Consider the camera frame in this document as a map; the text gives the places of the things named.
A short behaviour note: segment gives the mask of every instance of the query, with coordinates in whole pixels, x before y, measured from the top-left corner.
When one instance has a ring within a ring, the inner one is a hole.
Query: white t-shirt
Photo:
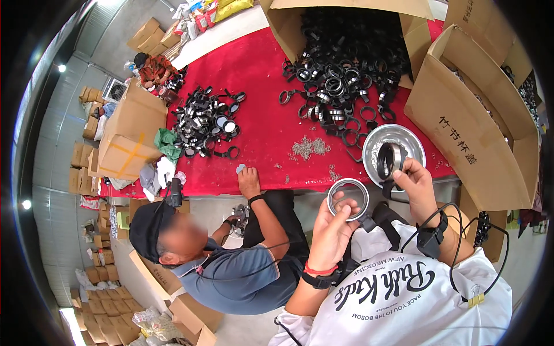
[[[415,227],[399,221],[401,247]],[[450,267],[425,257],[415,237],[401,254],[381,228],[358,229],[352,258],[361,265],[323,301],[317,316],[283,310],[279,321],[303,346],[316,345],[494,345],[512,315],[511,288],[499,278],[484,301],[468,303],[450,284]],[[496,277],[483,249],[454,267],[453,280],[467,299],[484,293]],[[296,346],[279,327],[269,346]]]

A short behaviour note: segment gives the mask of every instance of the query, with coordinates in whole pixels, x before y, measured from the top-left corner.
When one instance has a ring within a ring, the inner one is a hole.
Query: gray polo shirt
[[[303,265],[285,255],[278,264],[271,252],[261,244],[250,249],[224,249],[209,238],[215,248],[210,256],[216,259],[207,266],[208,257],[182,264],[172,270],[184,289],[199,303],[216,311],[235,315],[255,315],[284,306],[293,295]]]

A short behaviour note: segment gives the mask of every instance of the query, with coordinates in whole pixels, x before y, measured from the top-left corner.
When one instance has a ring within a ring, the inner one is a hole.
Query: man's right hand
[[[261,194],[258,171],[254,167],[244,167],[243,170],[239,172],[239,190],[246,199]]]
[[[414,220],[422,225],[437,211],[431,173],[413,158],[407,158],[404,161],[403,171],[409,171],[409,174],[396,170],[392,173],[392,177],[394,182],[408,194],[410,213]],[[437,214],[425,227],[437,227],[439,223],[440,215]]]

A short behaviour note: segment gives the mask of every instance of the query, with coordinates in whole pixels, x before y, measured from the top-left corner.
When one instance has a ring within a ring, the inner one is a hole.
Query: red string bracelet
[[[319,270],[313,270],[312,268],[308,267],[308,263],[306,263],[306,267],[304,268],[304,272],[305,273],[308,273],[308,274],[312,274],[312,275],[329,275],[329,274],[332,274],[335,269],[337,269],[338,266],[335,265],[333,268],[329,269],[329,270],[323,270],[323,271],[319,271]]]

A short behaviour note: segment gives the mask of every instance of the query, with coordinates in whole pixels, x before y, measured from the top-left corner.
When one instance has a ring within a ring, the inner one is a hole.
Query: stainless steel bowl
[[[383,188],[382,180],[377,174],[377,154],[383,143],[396,143],[408,152],[408,157],[412,157],[419,161],[423,167],[427,164],[425,161],[425,150],[419,139],[414,133],[404,126],[397,124],[385,124],[378,126],[371,131],[367,136],[362,147],[363,166],[366,169],[367,175],[375,183],[375,185]],[[396,187],[392,192],[402,192]]]

